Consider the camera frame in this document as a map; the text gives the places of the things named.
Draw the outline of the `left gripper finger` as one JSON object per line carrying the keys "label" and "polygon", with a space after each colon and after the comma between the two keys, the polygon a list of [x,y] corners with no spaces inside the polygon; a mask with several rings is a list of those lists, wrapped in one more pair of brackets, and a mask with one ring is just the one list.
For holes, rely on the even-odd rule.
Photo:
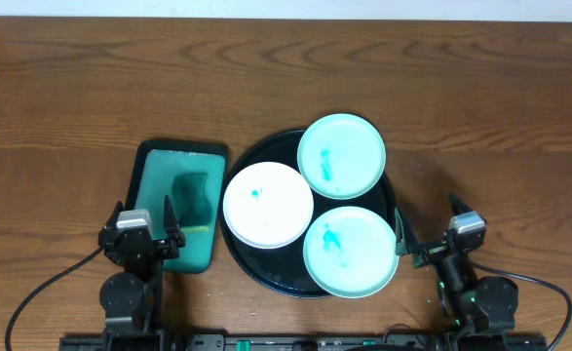
{"label": "left gripper finger", "polygon": [[117,219],[120,212],[124,209],[124,205],[121,201],[118,201],[113,209],[111,216],[106,220],[104,224],[105,229],[114,229],[116,227]]}
{"label": "left gripper finger", "polygon": [[171,199],[168,195],[166,195],[164,199],[163,227],[169,237],[179,237],[180,228],[172,208]]}

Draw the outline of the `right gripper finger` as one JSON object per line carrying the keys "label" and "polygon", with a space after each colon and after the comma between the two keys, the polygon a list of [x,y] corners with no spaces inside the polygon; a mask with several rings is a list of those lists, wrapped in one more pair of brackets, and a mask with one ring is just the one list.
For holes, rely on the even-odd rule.
{"label": "right gripper finger", "polygon": [[419,243],[408,220],[398,207],[395,207],[395,233],[397,236],[396,253],[398,256],[414,254],[419,249]]}
{"label": "right gripper finger", "polygon": [[449,194],[449,202],[454,215],[463,215],[473,211],[455,192]]}

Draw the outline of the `green yellow sponge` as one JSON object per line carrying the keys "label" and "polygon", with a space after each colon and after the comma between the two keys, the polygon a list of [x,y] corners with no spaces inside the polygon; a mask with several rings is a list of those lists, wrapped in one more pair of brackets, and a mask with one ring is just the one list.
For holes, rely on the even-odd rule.
{"label": "green yellow sponge", "polygon": [[172,183],[179,226],[188,232],[208,231],[212,215],[207,197],[207,173],[177,175]]}

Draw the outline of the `white plate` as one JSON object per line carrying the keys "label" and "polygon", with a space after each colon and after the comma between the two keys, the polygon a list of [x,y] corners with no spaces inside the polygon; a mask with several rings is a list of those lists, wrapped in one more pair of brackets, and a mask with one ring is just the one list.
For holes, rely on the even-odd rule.
{"label": "white plate", "polygon": [[223,197],[227,227],[243,243],[277,249],[298,239],[314,212],[312,190],[294,168],[260,162],[233,176]]}

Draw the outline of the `mint green plate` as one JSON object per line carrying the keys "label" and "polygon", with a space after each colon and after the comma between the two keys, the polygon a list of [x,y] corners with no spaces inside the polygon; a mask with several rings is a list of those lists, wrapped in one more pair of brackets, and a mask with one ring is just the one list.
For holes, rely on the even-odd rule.
{"label": "mint green plate", "polygon": [[378,130],[363,117],[334,113],[307,128],[296,153],[299,172],[326,198],[349,200],[384,174],[387,152]]}
{"label": "mint green plate", "polygon": [[368,209],[339,207],[310,225],[303,259],[314,282],[344,298],[363,298],[384,289],[398,266],[397,238],[390,224]]}

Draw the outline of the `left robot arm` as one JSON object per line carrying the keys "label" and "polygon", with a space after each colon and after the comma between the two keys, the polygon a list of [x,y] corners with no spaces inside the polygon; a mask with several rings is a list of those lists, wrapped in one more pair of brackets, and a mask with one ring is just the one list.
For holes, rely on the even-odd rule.
{"label": "left robot arm", "polygon": [[166,237],[152,237],[147,210],[125,210],[116,204],[98,234],[104,255],[123,268],[108,278],[99,292],[105,313],[105,350],[178,350],[183,342],[162,323],[164,262],[179,257],[186,244],[169,197],[164,198]]}

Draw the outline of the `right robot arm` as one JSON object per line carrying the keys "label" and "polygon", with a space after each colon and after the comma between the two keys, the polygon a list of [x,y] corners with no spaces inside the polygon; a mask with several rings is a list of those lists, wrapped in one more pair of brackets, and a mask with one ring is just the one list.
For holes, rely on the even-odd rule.
{"label": "right robot arm", "polygon": [[449,199],[453,217],[442,237],[421,243],[399,209],[395,210],[396,253],[412,266],[431,266],[438,279],[444,316],[455,325],[427,338],[426,350],[505,350],[505,333],[515,327],[518,287],[510,279],[479,278],[468,254],[484,243],[486,220],[458,196]]}

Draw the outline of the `black rectangular water tray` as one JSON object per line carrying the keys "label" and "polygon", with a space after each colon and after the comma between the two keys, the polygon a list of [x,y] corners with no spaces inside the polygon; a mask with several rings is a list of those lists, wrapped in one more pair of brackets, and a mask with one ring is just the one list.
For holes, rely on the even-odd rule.
{"label": "black rectangular water tray", "polygon": [[125,208],[145,209],[152,220],[152,237],[167,237],[163,227],[164,199],[168,195],[176,216],[172,183],[184,173],[207,173],[207,197],[212,215],[208,231],[181,230],[186,245],[179,258],[165,261],[164,269],[182,274],[200,274],[211,262],[215,237],[217,207],[221,201],[222,184],[228,162],[228,150],[221,144],[154,138],[142,142],[136,151]]}

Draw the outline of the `black round tray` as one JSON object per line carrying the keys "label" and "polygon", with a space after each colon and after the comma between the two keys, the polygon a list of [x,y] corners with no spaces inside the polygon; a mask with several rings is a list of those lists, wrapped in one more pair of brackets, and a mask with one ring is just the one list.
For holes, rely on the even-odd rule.
{"label": "black round tray", "polygon": [[[297,169],[296,153],[304,131],[286,130],[255,143],[234,164],[224,180],[228,185],[244,168],[260,162],[277,162]],[[350,200],[332,200],[317,193],[313,195],[313,217],[341,206],[368,209],[384,218],[391,228],[396,227],[396,197],[389,178],[382,175],[365,194]],[[303,258],[304,236],[277,249],[258,249],[243,243],[229,229],[223,210],[218,211],[224,242],[237,264],[252,280],[277,293],[300,298],[321,298],[329,293],[314,282]]]}

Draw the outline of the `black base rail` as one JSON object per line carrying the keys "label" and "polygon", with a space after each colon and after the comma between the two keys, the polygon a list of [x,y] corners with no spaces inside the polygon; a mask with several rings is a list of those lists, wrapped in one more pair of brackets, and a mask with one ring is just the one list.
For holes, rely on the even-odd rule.
{"label": "black base rail", "polygon": [[195,334],[185,337],[158,335],[130,339],[98,337],[63,337],[60,351],[79,350],[175,350],[175,351],[340,351],[354,348],[367,350],[445,350],[438,338],[425,335],[392,334],[385,338],[372,336],[224,336]]}

